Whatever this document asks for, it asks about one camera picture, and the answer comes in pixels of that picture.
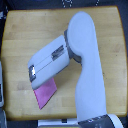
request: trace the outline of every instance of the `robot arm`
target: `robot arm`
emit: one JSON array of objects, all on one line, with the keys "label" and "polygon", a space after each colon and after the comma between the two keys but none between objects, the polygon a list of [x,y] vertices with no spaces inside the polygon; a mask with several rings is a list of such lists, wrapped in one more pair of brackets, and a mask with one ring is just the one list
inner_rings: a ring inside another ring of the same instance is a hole
[{"label": "robot arm", "polygon": [[[58,37],[30,59],[28,69],[32,88],[37,89],[63,70],[71,58],[82,65],[82,72],[75,93],[79,124],[91,128],[91,125],[96,126],[98,122],[99,124],[102,122],[104,125],[101,126],[106,128],[104,121],[110,122],[107,124],[118,128],[112,123],[113,119],[107,115],[95,26],[91,17],[85,12],[79,12],[73,16],[67,33],[65,33],[65,39],[64,36]],[[123,128],[119,119],[116,118],[115,120],[115,124],[120,124],[119,128]]]}]

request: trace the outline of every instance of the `pink object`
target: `pink object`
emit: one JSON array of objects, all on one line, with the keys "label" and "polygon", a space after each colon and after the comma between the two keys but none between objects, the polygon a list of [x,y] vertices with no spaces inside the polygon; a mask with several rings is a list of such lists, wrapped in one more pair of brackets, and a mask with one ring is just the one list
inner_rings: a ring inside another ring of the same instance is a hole
[{"label": "pink object", "polygon": [[53,78],[41,85],[38,89],[34,90],[40,109],[46,105],[56,90],[57,87]]}]

